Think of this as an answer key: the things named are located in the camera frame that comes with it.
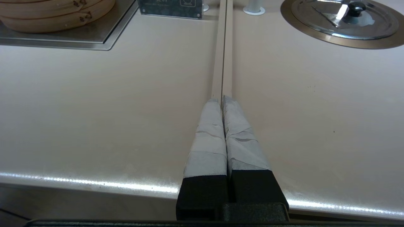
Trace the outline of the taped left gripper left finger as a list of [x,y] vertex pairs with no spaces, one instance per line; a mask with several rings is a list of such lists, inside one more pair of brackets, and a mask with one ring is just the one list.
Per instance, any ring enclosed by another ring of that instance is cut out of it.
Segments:
[[221,108],[206,102],[191,146],[176,201],[178,221],[216,221],[229,200],[228,157]]

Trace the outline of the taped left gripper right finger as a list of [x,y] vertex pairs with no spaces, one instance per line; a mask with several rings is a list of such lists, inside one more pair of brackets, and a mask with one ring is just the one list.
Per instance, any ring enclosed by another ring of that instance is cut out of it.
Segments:
[[267,157],[240,104],[223,97],[223,122],[227,146],[230,200],[236,203],[289,204]]

